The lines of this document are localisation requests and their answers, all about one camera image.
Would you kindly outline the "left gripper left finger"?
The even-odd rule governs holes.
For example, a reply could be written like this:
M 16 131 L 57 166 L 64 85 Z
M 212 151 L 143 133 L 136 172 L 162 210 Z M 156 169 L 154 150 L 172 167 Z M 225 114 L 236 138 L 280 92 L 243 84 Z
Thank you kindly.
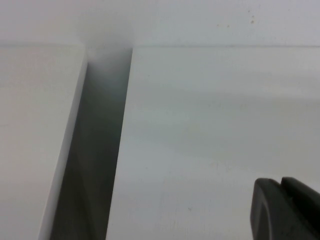
M 288 194 L 273 179 L 254 182 L 250 225 L 254 240 L 309 240 L 311 231 Z

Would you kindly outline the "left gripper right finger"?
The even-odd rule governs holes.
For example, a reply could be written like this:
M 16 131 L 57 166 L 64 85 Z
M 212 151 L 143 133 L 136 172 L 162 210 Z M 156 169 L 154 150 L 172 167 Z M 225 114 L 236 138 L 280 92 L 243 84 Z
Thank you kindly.
M 303 224 L 320 239 L 320 193 L 293 177 L 283 177 L 281 187 L 301 216 Z

